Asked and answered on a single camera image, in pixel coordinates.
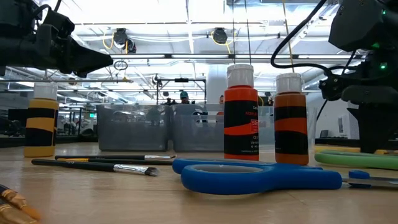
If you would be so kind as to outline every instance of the blue scissors handle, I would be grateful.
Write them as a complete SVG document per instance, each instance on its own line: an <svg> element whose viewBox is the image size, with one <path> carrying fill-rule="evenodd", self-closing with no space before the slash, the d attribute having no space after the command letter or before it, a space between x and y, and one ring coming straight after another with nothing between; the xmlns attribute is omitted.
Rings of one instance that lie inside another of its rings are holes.
<svg viewBox="0 0 398 224"><path fill-rule="evenodd" d="M173 162L174 171L180 171L181 167L184 187L206 194L239 195L282 189L339 189L342 183L338 172L291 164L230 160Z"/></svg>

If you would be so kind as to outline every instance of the scissors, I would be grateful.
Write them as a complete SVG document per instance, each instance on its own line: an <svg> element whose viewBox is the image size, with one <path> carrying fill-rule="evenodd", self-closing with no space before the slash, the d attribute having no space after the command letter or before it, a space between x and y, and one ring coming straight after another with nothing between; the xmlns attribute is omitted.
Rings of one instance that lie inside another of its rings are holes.
<svg viewBox="0 0 398 224"><path fill-rule="evenodd" d="M323 150L315 160L324 164L398 170L398 156Z"/></svg>
<svg viewBox="0 0 398 224"><path fill-rule="evenodd" d="M343 182L352 187L372 185L398 187L397 179L370 177L352 170L348 178L321 167L241 161L235 159L176 159L173 170L181 174L185 188L217 195L242 195L283 189L339 189Z"/></svg>

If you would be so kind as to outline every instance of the metal ferrule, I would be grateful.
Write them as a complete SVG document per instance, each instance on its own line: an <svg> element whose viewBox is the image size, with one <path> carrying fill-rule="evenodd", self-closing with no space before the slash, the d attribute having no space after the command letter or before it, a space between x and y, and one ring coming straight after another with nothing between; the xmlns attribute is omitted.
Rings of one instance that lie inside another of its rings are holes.
<svg viewBox="0 0 398 224"><path fill-rule="evenodd" d="M145 159L171 159L171 156L145 156Z"/></svg>
<svg viewBox="0 0 398 224"><path fill-rule="evenodd" d="M145 171L147 169L148 169L148 167L123 165L123 164L116 164L113 167L113 171L115 171L115 172L127 172L127 173L135 173L135 174L145 174Z"/></svg>

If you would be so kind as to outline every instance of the paintbrush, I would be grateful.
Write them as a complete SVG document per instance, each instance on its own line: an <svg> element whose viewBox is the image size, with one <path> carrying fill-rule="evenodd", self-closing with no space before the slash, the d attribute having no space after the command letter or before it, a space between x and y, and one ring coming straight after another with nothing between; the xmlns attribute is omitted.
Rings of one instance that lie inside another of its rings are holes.
<svg viewBox="0 0 398 224"><path fill-rule="evenodd" d="M11 190L8 187L0 184L0 195L3 196L4 199L6 199L9 203L28 214L30 217L40 220L40 214L36 211L36 209L28 206L25 197L15 190Z"/></svg>
<svg viewBox="0 0 398 224"><path fill-rule="evenodd" d="M85 170L145 174L153 177L159 174L159 170L155 167L110 164L104 162L75 162L75 161L55 161L49 159L32 159L32 163L34 165L42 165L42 166L60 166L60 167L85 169Z"/></svg>
<svg viewBox="0 0 398 224"><path fill-rule="evenodd" d="M139 160L148 160L148 159L173 159L175 156L134 156L134 155L108 155L108 156L55 156L55 159L80 159L80 158L87 158L87 159L139 159Z"/></svg>
<svg viewBox="0 0 398 224"><path fill-rule="evenodd" d="M113 164L168 165L168 166L171 166L173 164L173 161L148 161L148 160L140 160L140 159L89 159L89 158L64 159L64 158L58 158L58 161L105 162L105 163L113 163Z"/></svg>
<svg viewBox="0 0 398 224"><path fill-rule="evenodd" d="M25 214L23 211L12 207L7 202L0 199L0 216L10 223L16 224L39 224L37 220Z"/></svg>

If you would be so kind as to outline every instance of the orange paint bottle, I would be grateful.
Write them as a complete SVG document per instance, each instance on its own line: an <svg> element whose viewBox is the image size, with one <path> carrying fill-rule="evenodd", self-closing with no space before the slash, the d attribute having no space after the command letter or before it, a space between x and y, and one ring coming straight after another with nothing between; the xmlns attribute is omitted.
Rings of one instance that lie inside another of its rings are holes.
<svg viewBox="0 0 398 224"><path fill-rule="evenodd" d="M224 158L259 160L258 94L253 66L228 67L224 94Z"/></svg>
<svg viewBox="0 0 398 224"><path fill-rule="evenodd" d="M308 164L307 104L301 94L301 75L286 73L276 77L274 98L275 160L280 163Z"/></svg>

